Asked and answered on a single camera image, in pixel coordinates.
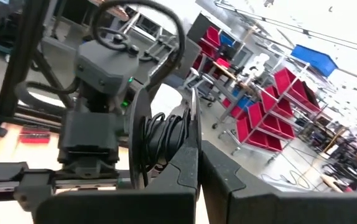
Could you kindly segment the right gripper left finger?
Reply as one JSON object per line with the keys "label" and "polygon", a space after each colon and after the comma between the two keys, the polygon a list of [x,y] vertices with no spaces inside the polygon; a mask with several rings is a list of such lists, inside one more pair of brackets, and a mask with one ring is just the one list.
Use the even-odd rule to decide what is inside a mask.
{"label": "right gripper left finger", "polygon": [[187,140],[142,190],[69,191],[42,202],[36,224],[195,222],[198,144]]}

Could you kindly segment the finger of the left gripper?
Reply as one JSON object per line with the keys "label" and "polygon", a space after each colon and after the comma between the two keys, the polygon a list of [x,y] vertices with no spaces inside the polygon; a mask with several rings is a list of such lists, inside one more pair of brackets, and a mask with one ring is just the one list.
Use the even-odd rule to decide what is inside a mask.
{"label": "finger of the left gripper", "polygon": [[26,212],[35,213],[39,205],[55,193],[54,179],[48,172],[24,174],[14,189],[14,199]]}

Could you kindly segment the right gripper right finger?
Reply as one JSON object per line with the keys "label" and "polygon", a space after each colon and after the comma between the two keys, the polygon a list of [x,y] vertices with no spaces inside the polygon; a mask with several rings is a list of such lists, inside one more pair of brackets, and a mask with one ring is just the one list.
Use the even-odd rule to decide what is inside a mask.
{"label": "right gripper right finger", "polygon": [[283,192],[209,141],[202,142],[201,180],[210,223],[357,224],[357,192]]}

